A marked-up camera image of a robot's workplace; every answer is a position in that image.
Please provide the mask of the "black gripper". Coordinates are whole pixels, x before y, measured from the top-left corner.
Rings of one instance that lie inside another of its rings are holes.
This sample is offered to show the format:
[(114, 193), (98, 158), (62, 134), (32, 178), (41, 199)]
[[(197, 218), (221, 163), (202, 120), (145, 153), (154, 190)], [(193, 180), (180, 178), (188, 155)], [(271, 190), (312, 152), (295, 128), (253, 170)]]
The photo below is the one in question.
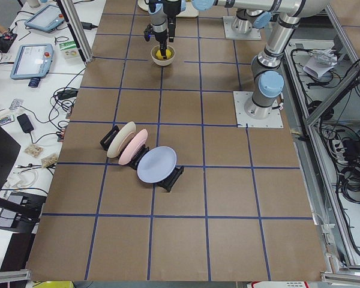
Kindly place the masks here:
[(168, 17), (176, 17), (181, 12), (181, 0), (164, 0), (163, 11)]
[[(176, 17), (167, 17), (167, 29), (169, 42), (174, 42), (176, 31)], [(166, 43), (166, 31), (154, 32), (154, 36), (157, 42), (160, 44), (159, 55), (160, 59), (167, 59), (167, 43)]]

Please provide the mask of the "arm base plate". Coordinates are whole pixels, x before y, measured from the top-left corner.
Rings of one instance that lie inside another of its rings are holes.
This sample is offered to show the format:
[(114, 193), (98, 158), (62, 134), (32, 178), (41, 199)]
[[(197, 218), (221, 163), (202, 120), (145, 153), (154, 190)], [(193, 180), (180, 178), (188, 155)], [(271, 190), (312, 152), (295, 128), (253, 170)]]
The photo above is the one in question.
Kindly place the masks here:
[(260, 31), (252, 27), (251, 22), (236, 16), (223, 17), (225, 38), (229, 40), (260, 41)]
[(284, 128), (277, 100), (271, 107), (256, 106), (251, 91), (234, 91), (236, 123), (239, 128)]

